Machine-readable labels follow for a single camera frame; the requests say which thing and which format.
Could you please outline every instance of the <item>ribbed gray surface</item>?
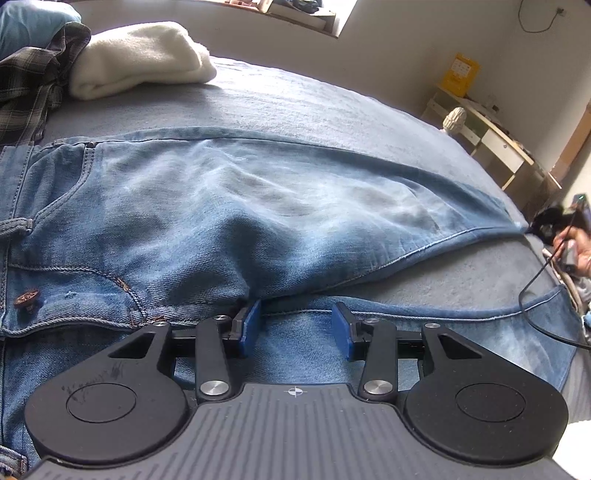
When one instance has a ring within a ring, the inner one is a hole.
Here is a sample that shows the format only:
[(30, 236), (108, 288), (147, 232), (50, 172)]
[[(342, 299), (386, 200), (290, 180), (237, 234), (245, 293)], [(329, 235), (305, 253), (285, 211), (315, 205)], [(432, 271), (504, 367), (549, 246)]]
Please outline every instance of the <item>ribbed gray surface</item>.
[(133, 465), (80, 471), (43, 462), (29, 480), (566, 480), (552, 460), (516, 468), (467, 466), (415, 440), (395, 410), (345, 385), (247, 384), (199, 407), (171, 445)]

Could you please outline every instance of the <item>yellow container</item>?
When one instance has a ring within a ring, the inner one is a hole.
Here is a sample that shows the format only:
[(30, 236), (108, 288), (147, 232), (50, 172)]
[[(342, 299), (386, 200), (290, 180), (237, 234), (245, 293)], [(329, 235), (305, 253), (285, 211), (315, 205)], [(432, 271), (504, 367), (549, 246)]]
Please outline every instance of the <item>yellow container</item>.
[(480, 70), (480, 65), (477, 62), (458, 53), (453, 59), (452, 66), (443, 77), (441, 86), (458, 97), (464, 97), (478, 70)]

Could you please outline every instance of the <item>mattress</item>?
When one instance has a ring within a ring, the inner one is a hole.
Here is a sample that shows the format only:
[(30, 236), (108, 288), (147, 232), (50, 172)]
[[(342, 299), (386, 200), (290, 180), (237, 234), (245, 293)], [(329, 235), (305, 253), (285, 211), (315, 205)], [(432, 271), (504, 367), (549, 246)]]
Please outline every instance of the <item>mattress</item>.
[[(441, 134), (405, 155), (392, 142), (404, 121), (420, 122), (377, 100), (277, 69), (214, 59), (218, 75), (208, 85), (141, 85), (89, 102), (66, 99), (49, 116), (43, 142), (84, 135), (183, 126), (223, 126), (286, 135), (406, 163), (461, 181), (501, 199), (514, 221), (525, 223), (515, 205), (481, 166), (452, 138)], [(423, 124), (424, 129), (434, 129)], [(409, 138), (407, 141), (423, 141)], [(540, 269), (534, 238), (481, 242), (415, 265), (395, 277), (332, 290), (335, 295), (399, 305), (448, 309), (514, 306), (517, 294)], [(529, 296), (548, 292), (556, 279), (544, 272)], [(591, 356), (578, 351), (563, 395), (570, 421), (591, 419)]]

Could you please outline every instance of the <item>metal screw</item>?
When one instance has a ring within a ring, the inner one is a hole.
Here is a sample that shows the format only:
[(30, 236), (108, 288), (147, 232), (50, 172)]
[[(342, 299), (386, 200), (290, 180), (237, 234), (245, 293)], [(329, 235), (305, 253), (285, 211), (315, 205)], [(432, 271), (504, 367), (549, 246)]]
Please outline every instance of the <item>metal screw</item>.
[(363, 389), (372, 395), (384, 395), (390, 393), (394, 387), (386, 380), (370, 380), (365, 383)]
[(19, 295), (14, 301), (15, 308), (26, 309), (28, 313), (33, 311), (37, 297), (39, 296), (39, 290), (29, 290)]
[(210, 380), (208, 382), (203, 382), (199, 387), (199, 390), (206, 395), (222, 395), (230, 390), (230, 385), (221, 380)]

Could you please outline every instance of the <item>copper button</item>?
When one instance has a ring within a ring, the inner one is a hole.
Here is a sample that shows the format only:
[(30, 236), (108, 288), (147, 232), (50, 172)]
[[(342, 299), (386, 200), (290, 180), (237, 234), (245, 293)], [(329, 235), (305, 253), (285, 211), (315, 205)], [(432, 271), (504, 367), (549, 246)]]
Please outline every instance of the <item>copper button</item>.
[(30, 307), (35, 303), (35, 300), (39, 296), (39, 290), (29, 290), (18, 296), (14, 301), (14, 306), (18, 309)]

